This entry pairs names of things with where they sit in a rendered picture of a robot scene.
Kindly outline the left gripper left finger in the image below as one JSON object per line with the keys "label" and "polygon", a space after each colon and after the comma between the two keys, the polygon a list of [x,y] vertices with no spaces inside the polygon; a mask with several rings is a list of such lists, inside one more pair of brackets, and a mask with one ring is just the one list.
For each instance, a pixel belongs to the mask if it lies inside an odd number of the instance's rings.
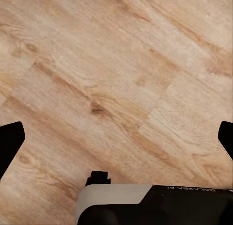
{"label": "left gripper left finger", "polygon": [[21,121],[0,127],[0,179],[25,141]]}

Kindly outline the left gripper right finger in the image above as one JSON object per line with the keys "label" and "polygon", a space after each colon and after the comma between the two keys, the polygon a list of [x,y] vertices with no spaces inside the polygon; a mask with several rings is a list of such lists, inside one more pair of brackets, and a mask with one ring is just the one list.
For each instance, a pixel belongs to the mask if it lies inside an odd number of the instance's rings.
{"label": "left gripper right finger", "polygon": [[221,122],[218,139],[233,160],[233,123]]}

